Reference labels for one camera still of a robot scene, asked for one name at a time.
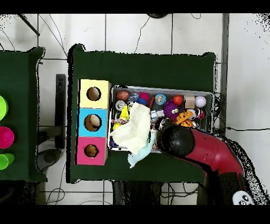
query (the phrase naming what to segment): yellow cube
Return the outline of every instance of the yellow cube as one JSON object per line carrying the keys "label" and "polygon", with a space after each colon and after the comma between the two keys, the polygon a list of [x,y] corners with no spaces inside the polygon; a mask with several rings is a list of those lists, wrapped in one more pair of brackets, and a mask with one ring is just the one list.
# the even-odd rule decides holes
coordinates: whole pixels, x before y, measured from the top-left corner
{"label": "yellow cube", "polygon": [[81,108],[108,109],[111,84],[105,80],[79,79]]}

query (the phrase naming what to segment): lime green cup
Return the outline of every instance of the lime green cup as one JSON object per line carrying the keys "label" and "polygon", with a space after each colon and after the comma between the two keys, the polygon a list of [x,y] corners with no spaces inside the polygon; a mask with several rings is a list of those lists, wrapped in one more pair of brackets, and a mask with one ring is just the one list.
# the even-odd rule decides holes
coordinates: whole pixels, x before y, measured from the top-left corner
{"label": "lime green cup", "polygon": [[15,160],[15,156],[11,153],[0,154],[0,170],[6,169]]}
{"label": "lime green cup", "polygon": [[2,120],[6,116],[7,111],[8,111],[7,101],[2,96],[0,96],[0,120]]}

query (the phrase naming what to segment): pink cup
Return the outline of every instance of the pink cup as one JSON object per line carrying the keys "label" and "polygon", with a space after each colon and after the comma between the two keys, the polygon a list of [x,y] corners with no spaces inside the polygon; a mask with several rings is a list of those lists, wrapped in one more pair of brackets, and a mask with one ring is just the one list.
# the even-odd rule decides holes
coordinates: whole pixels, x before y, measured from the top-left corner
{"label": "pink cup", "polygon": [[8,148],[14,141],[14,133],[8,127],[0,127],[0,148]]}

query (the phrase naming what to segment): green table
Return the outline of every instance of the green table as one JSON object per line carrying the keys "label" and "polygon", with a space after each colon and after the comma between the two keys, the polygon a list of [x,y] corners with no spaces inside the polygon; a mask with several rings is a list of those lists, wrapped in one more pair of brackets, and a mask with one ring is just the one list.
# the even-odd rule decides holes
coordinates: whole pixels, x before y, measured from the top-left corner
{"label": "green table", "polygon": [[37,151],[36,66],[43,48],[28,52],[0,51],[0,95],[8,102],[8,114],[0,126],[15,133],[14,143],[0,153],[13,153],[15,161],[0,171],[0,180],[46,181],[35,165]]}
{"label": "green table", "polygon": [[215,55],[151,55],[85,52],[76,44],[69,51],[67,106],[67,181],[126,180],[202,182],[204,171],[173,157],[150,153],[132,169],[128,152],[109,151],[104,166],[75,165],[78,79],[107,80],[112,85],[213,92]]}

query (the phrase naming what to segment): metal tray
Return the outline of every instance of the metal tray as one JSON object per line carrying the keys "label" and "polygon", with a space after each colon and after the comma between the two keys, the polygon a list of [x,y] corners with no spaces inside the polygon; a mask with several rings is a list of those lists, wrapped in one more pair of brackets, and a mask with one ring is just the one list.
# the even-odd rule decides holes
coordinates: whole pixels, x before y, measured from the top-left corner
{"label": "metal tray", "polygon": [[[176,89],[159,89],[159,88],[147,88],[147,87],[135,87],[135,86],[118,86],[115,85],[111,88],[111,96],[110,96],[110,114],[109,114],[109,125],[108,125],[108,148],[111,150],[122,150],[128,151],[125,147],[113,147],[111,145],[111,137],[110,133],[112,132],[112,123],[111,121],[114,119],[115,113],[117,112],[115,108],[115,103],[117,102],[117,92],[120,90],[127,90],[128,92],[146,92],[149,94],[149,98],[156,94],[164,94],[167,100],[172,99],[175,95],[189,95],[189,96],[203,96],[206,98],[206,105],[203,107],[207,112],[206,118],[203,120],[195,119],[195,121],[199,124],[200,129],[204,130],[207,133],[212,133],[213,127],[213,111],[214,111],[214,99],[215,96],[211,92],[201,92],[201,91],[188,91],[188,90],[176,90]],[[161,110],[164,108],[164,105],[153,104],[152,110]],[[179,111],[184,109],[184,104],[180,105]]]}

